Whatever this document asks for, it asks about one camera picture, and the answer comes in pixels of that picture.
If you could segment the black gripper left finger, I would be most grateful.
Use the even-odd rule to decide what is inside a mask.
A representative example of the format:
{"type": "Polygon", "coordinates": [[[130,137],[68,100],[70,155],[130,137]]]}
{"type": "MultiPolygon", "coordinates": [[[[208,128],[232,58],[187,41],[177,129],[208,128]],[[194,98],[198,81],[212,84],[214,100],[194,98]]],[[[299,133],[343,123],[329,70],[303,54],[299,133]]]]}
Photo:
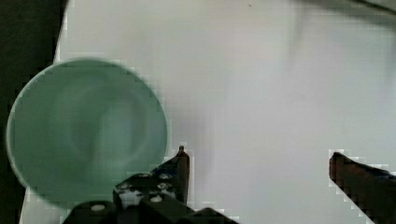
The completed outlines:
{"type": "Polygon", "coordinates": [[[188,207],[189,181],[190,157],[180,147],[152,171],[116,185],[111,202],[77,205],[63,224],[239,224],[210,207],[188,207]]]}

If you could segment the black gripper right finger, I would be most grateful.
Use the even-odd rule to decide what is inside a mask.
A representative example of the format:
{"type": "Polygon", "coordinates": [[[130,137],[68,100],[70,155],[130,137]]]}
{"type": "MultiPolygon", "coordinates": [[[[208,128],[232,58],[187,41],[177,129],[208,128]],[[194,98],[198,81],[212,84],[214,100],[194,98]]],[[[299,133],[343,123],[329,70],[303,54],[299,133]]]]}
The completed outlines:
{"type": "Polygon", "coordinates": [[[396,224],[395,175],[334,152],[329,178],[374,224],[396,224]]]}

